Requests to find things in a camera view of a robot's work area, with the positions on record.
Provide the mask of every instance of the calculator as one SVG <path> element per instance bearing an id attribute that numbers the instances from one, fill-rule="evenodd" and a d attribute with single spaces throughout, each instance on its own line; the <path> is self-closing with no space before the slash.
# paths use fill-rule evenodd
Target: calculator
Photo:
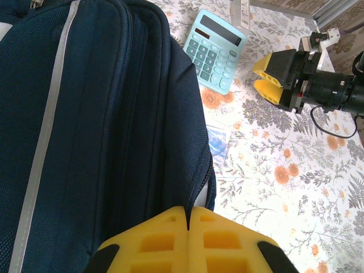
<path id="1" fill-rule="evenodd" d="M 227 94 L 233 81 L 246 37 L 207 10 L 200 10 L 183 50 L 196 66 L 198 82 Z"/>

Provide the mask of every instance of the clear plastic packet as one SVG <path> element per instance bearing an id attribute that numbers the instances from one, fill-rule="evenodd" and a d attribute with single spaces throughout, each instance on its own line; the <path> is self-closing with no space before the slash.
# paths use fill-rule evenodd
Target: clear plastic packet
<path id="1" fill-rule="evenodd" d="M 207 125 L 209 145 L 215 162 L 223 163 L 228 153 L 229 134 L 226 130 Z"/>

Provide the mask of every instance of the table surface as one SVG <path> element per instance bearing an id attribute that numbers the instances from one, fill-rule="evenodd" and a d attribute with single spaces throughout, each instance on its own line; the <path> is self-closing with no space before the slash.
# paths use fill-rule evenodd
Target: table surface
<path id="1" fill-rule="evenodd" d="M 230 20 L 227 0 L 152 0 L 165 12 L 171 35 L 183 45 L 199 9 Z M 230 134 L 217 175 L 215 212 L 267 235 L 300 272 L 364 270 L 364 149 L 318 131 L 309 116 L 278 110 L 253 88 L 254 63 L 272 51 L 297 48 L 316 25 L 251 6 L 251 31 L 228 95 L 200 87 L 206 123 Z M 323 70 L 333 71 L 329 61 Z M 317 119 L 337 134 L 354 130 L 347 113 Z"/>

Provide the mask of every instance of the zipper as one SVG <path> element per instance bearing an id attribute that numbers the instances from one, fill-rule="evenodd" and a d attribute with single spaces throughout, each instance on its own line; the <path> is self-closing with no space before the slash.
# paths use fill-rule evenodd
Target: zipper
<path id="1" fill-rule="evenodd" d="M 211 177 L 212 170 L 213 170 L 213 161 L 212 161 L 212 156 L 211 156 L 211 158 L 210 158 L 210 163 L 209 163 L 209 168 L 208 168 L 208 170 L 207 170 L 207 173 L 206 173 L 206 175 L 205 175 L 205 178 L 203 179 L 203 181 L 202 181 L 202 183 L 201 183 L 200 187 L 199 187 L 199 188 L 198 188 L 198 190 L 197 190 L 197 195 L 196 195 L 196 198 L 193 200 L 192 206 L 193 206 L 193 204 L 195 203 L 195 201 L 196 201 L 196 199 L 197 199 L 197 196 L 199 196 L 199 195 L 200 195 L 200 193 L 201 193 L 202 189 L 204 188 L 204 186 L 206 185 L 206 183 L 209 181 L 209 179 L 210 179 L 210 177 Z"/>
<path id="2" fill-rule="evenodd" d="M 130 64 L 130 59 L 131 59 L 131 51 L 133 50 L 133 40 L 134 40 L 134 15 L 131 15 L 131 12 L 129 10 L 129 7 L 126 7 L 127 9 L 127 13 L 128 13 L 128 19 L 129 19 L 129 22 L 131 22 L 131 42 L 130 42 L 130 50 L 129 50 L 129 54 L 128 54 L 128 57 L 127 57 L 127 66 L 126 66 L 126 69 L 124 71 L 124 79 L 123 79 L 123 83 L 122 83 L 122 88 L 125 88 L 125 83 L 126 83 L 126 80 L 127 80 L 127 74 L 128 74 L 128 71 L 129 71 L 129 64 Z M 122 97 L 123 97 L 123 94 L 121 93 L 120 95 L 120 98 L 119 98 L 119 101 L 118 101 L 118 109 L 117 109 L 117 113 L 119 113 L 119 116 L 118 116 L 118 120 L 123 120 L 123 116 L 122 116 L 122 113 L 121 113 L 121 109 L 122 109 Z M 115 132 L 116 134 L 116 138 L 115 138 L 115 141 L 119 141 L 121 139 L 121 135 L 123 134 L 123 131 L 122 131 L 122 126 L 119 125 L 119 123 L 117 123 L 116 125 L 118 127 L 117 131 Z M 114 199 L 114 208 L 116 211 L 115 211 L 115 223 L 114 223 L 114 231 L 111 232 L 111 234 L 113 234 L 112 236 L 114 236 L 115 234 L 117 234 L 119 231 L 119 227 L 120 227 L 120 220 L 122 219 L 121 217 L 121 206 L 122 206 L 122 195 L 123 195 L 123 185 L 122 185 L 122 182 L 119 181 L 119 179 L 122 177 L 123 175 L 123 169 L 125 168 L 125 164 L 126 162 L 122 160 L 123 156 L 125 155 L 121 155 L 121 149 L 122 148 L 122 145 L 124 143 L 122 143 L 122 141 L 120 141 L 117 145 L 116 145 L 116 148 L 115 148 L 115 153 L 114 154 L 114 164 L 113 164 L 113 170 L 112 170 L 112 174 L 111 174 L 111 179 L 112 181 L 117 181 L 115 183 L 115 187 L 114 187 L 114 196 L 115 196 L 115 199 Z"/>
<path id="3" fill-rule="evenodd" d="M 187 229 L 189 230 L 189 221 L 191 219 L 191 213 L 192 213 L 192 208 L 193 208 L 193 205 L 195 204 L 196 202 L 196 199 L 197 199 L 197 196 L 201 193 L 203 187 L 206 185 L 206 183 L 209 181 L 210 177 L 211 177 L 211 173 L 213 171 L 213 160 L 212 160 L 212 156 L 210 156 L 210 163 L 209 163 L 209 168 L 207 170 L 207 173 L 205 175 L 205 178 L 203 179 L 202 183 L 200 184 L 198 190 L 197 190 L 197 194 L 195 195 L 195 198 L 193 200 L 190 200 L 189 201 L 189 204 L 188 204 L 188 207 L 187 207 L 187 210 L 186 210 L 186 220 L 187 220 Z M 205 203 L 205 206 L 209 203 L 209 194 L 207 194 L 206 196 L 206 203 Z"/>
<path id="4" fill-rule="evenodd" d="M 105 229 L 106 231 L 105 234 L 106 237 L 103 239 L 103 241 L 117 234 L 115 232 L 117 231 L 118 227 L 115 225 L 115 216 L 117 216 L 115 211 L 115 206 L 117 207 L 121 202 L 120 201 L 121 195 L 118 195 L 117 193 L 121 192 L 120 190 L 122 189 L 121 186 L 119 185 L 120 182 L 117 180 L 117 174 L 119 173 L 118 170 L 120 169 L 118 165 L 120 163 L 123 163 L 121 162 L 120 157 L 118 157 L 116 154 L 116 151 L 118 151 L 122 145 L 121 142 L 118 143 L 121 129 L 119 128 L 117 122 L 120 120 L 119 113 L 121 112 L 122 109 L 123 89 L 125 88 L 125 83 L 127 80 L 127 73 L 130 66 L 131 49 L 133 47 L 133 38 L 134 38 L 134 20 L 129 7 L 119 0 L 104 0 L 104 1 L 111 3 L 119 11 L 121 22 L 124 21 L 127 24 L 126 27 L 127 37 L 125 42 L 125 39 L 121 39 L 125 35 L 125 33 L 124 32 L 120 33 L 121 38 L 119 42 L 119 52 L 118 52 L 119 56 L 114 68 L 114 77 L 115 79 L 118 78 L 119 81 L 113 80 L 109 92 L 109 96 L 113 98 L 112 100 L 110 100 L 109 98 L 109 104 L 115 105 L 115 107 L 110 108 L 108 115 L 112 114 L 113 115 L 112 117 L 116 117 L 115 119 L 113 118 L 111 120 L 112 124 L 110 126 L 111 128 L 116 128 L 116 129 L 113 130 L 112 135 L 114 137 L 111 138 L 112 143 L 115 144 L 113 144 L 113 146 L 110 147 L 111 161 L 110 161 L 109 177 L 110 181 L 112 182 L 110 182 L 110 184 L 107 186 L 108 193 L 106 193 L 106 196 L 115 196 L 115 198 L 109 198 L 108 200 L 103 200 L 106 206 L 105 208 L 106 211 L 109 211 L 111 215 L 110 217 L 111 220 L 107 220 L 103 223 L 104 226 L 102 228 Z M 92 245 L 93 250 L 96 250 L 99 247 L 98 243 L 101 242 L 96 242 L 95 239 L 93 240 L 93 245 Z"/>
<path id="5" fill-rule="evenodd" d="M 202 189 L 204 188 L 205 184 L 207 183 L 207 181 L 210 179 L 210 176 L 211 176 L 211 172 L 212 172 L 212 166 L 213 166 L 213 161 L 212 161 L 212 156 L 210 158 L 210 163 L 209 163 L 209 168 L 207 170 L 207 173 L 206 173 L 206 176 L 205 178 L 203 179 L 200 187 L 198 188 L 198 191 L 197 191 L 197 195 L 196 195 L 196 198 L 197 196 L 199 196 L 199 194 L 201 193 Z"/>

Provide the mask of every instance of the backpack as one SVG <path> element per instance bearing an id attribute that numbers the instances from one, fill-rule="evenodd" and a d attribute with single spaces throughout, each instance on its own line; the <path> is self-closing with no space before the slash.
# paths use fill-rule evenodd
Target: backpack
<path id="1" fill-rule="evenodd" d="M 0 272 L 81 272 L 104 240 L 216 196 L 195 66 L 161 9 L 41 3 L 0 2 Z"/>

